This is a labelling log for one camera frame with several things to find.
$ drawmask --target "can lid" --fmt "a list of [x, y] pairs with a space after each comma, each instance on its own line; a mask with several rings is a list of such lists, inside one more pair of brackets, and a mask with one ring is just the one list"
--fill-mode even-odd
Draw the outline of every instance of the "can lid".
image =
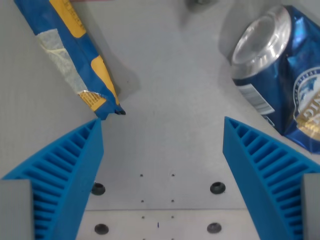
[[233, 52], [232, 78], [251, 77], [274, 63], [286, 49], [291, 30], [290, 14], [282, 5], [251, 23]]

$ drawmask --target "small hole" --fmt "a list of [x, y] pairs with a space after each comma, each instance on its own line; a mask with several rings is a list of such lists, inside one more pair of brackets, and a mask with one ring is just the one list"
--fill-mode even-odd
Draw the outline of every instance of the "small hole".
[[208, 231], [208, 233], [210, 234], [217, 234], [222, 230], [222, 227], [219, 223], [217, 222], [213, 222], [211, 224], [208, 225], [208, 227], [206, 228], [206, 230]]
[[106, 191], [105, 186], [103, 186], [101, 183], [95, 182], [92, 187], [91, 193], [96, 196], [101, 196], [102, 194], [105, 193], [105, 191]]
[[105, 224], [97, 224], [94, 227], [94, 231], [99, 235], [105, 235], [109, 232], [109, 228]]
[[223, 182], [215, 182], [210, 187], [210, 192], [213, 194], [222, 194], [226, 190], [226, 185]]

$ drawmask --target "gray surface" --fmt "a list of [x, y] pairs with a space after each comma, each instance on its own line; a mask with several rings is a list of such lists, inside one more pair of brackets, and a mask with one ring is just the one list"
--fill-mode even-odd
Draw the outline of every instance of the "gray surface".
[[301, 205], [303, 217], [303, 240], [320, 239], [320, 174], [303, 175]]
[[[92, 195], [88, 210], [245, 208], [222, 154], [224, 116], [319, 160], [279, 136], [230, 78], [226, 57], [245, 27], [278, 2], [219, 0], [208, 8], [184, 0], [75, 3], [127, 112], [103, 123], [105, 156], [96, 180], [106, 192]], [[95, 115], [64, 82], [11, 0], [0, 1], [0, 22], [3, 176]], [[226, 184], [224, 194], [210, 193], [216, 181]]]
[[34, 240], [34, 214], [29, 180], [0, 180], [0, 239]]
[[[103, 124], [106, 154], [96, 180], [106, 192], [92, 195], [88, 210], [246, 207], [222, 154], [224, 116], [289, 141], [243, 99], [225, 57], [246, 25], [276, 3], [223, 0], [192, 10], [183, 0], [75, 4], [127, 112]], [[225, 183], [224, 194], [209, 191], [216, 181]]]

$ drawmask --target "blue and yellow wrapper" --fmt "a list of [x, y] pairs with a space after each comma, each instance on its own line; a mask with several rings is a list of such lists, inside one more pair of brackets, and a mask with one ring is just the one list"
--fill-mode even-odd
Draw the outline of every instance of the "blue and yellow wrapper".
[[69, 0], [15, 0], [41, 47], [82, 100], [105, 120], [126, 114], [102, 57]]

